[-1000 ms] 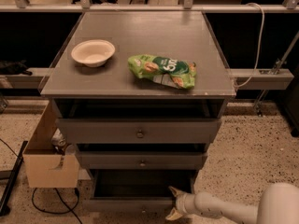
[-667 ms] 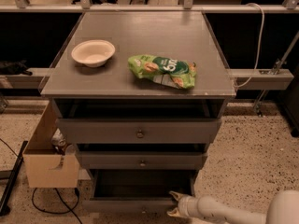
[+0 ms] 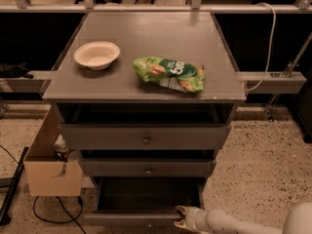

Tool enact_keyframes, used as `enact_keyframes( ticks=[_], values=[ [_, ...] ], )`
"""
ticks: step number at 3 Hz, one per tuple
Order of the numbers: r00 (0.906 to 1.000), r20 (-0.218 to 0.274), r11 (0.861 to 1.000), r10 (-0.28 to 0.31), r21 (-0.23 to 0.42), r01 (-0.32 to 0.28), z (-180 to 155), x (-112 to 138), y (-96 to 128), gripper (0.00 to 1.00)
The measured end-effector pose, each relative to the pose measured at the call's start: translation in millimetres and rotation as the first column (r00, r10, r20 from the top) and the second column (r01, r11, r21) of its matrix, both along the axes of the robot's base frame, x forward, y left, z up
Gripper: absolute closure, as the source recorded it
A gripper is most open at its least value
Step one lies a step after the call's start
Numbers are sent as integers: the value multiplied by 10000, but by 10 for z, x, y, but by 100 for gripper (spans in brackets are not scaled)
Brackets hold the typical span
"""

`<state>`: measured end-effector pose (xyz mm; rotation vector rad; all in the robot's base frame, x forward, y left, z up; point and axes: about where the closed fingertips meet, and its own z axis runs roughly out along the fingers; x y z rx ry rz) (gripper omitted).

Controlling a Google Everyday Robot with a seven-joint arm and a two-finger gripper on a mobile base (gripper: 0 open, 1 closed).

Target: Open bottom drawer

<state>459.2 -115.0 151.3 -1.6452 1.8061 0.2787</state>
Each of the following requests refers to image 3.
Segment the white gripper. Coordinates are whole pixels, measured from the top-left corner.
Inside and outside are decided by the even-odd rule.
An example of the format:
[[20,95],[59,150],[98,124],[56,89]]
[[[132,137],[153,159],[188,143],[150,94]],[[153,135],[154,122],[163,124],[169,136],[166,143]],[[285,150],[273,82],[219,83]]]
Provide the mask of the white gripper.
[[207,224],[208,213],[206,211],[185,206],[176,206],[175,208],[184,215],[184,219],[174,222],[175,227],[194,232],[209,231]]

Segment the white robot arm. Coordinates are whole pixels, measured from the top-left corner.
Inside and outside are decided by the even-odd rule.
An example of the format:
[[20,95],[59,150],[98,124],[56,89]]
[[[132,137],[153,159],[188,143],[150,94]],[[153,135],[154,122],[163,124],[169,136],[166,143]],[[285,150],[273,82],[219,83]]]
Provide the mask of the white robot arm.
[[174,225],[191,232],[208,234],[312,234],[312,203],[300,203],[288,213],[282,228],[243,221],[220,209],[176,207],[182,219]]

